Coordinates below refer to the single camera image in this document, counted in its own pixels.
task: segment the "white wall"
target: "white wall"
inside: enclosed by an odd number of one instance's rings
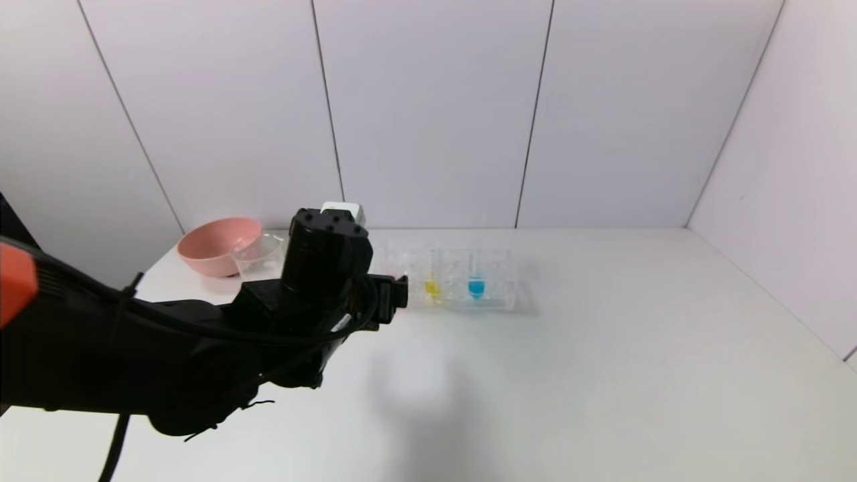
[[[341,201],[310,0],[83,0],[185,229]]]
[[[513,227],[550,0],[317,0],[345,199],[382,227]]]
[[[684,226],[782,0],[556,0],[518,225]]]
[[[857,2],[789,0],[690,227],[857,345]]]
[[[113,286],[181,236],[77,3],[0,3],[0,190],[42,248]]]

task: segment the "tabletop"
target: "tabletop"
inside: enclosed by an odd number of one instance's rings
[[[401,310],[320,389],[184,443],[133,417],[117,482],[857,480],[857,373],[684,229],[372,231],[509,248],[512,312]],[[167,253],[139,297],[228,303]],[[115,416],[12,407],[0,479],[97,479]]]

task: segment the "robotic arm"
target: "robotic arm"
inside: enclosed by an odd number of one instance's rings
[[[263,383],[321,385],[333,352],[407,306],[407,278],[368,274],[368,233],[347,209],[300,209],[279,280],[231,304],[148,303],[2,239],[4,405],[145,414],[187,436],[248,407]]]

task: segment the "pink bowl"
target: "pink bowl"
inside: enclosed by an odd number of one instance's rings
[[[241,238],[262,234],[259,221],[252,218],[223,218],[204,224],[178,242],[178,255],[195,272],[222,278],[238,272],[230,250]]]

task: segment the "blue liquid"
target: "blue liquid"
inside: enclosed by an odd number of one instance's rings
[[[481,298],[485,294],[485,280],[479,276],[470,278],[470,281],[467,282],[467,290],[473,299]]]

